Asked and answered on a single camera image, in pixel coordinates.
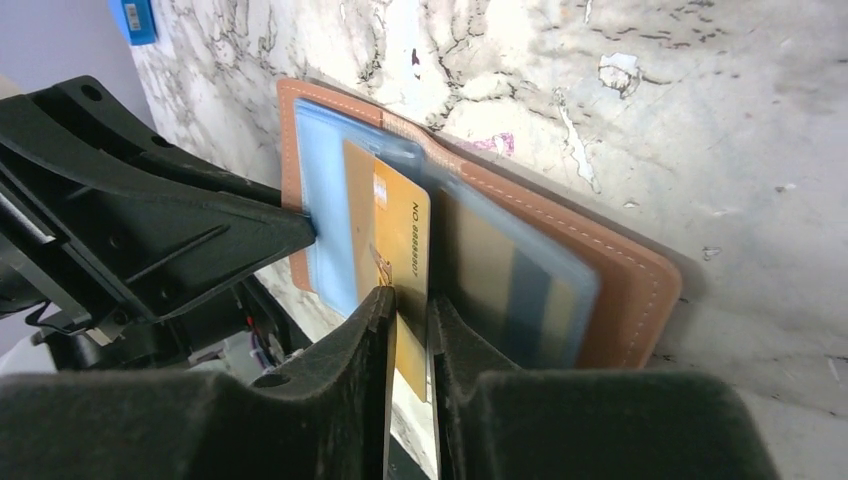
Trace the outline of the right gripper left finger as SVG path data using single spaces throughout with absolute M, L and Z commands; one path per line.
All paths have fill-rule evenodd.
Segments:
M 5 376 L 5 479 L 381 479 L 396 295 L 373 289 L 302 353 L 245 384 L 223 372 Z

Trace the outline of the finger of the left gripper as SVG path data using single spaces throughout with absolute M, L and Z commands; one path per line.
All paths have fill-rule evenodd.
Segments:
M 97 150 L 157 177 L 273 207 L 278 190 L 222 169 L 149 128 L 96 78 L 80 76 L 29 94 L 51 119 Z
M 88 145 L 29 95 L 1 103 L 1 289 L 63 325 L 185 314 L 311 245 L 303 215 L 157 177 Z

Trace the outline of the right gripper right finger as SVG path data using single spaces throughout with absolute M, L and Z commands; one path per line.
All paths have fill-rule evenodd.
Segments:
M 442 479 L 775 479 L 739 395 L 673 370 L 530 370 L 429 300 Z

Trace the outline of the brown leather card holder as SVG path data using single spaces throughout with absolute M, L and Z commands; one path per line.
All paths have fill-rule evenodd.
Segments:
M 282 128 L 282 203 L 304 213 L 305 136 L 295 125 L 295 103 L 306 100 L 367 127 L 421 146 L 438 172 L 464 181 L 497 206 L 538 229 L 581 260 L 594 275 L 591 310 L 577 347 L 581 369 L 640 369 L 654 352 L 682 289 L 682 275 L 665 255 L 592 219 L 549 189 L 480 153 L 371 101 L 316 81 L 290 77 L 275 86 Z

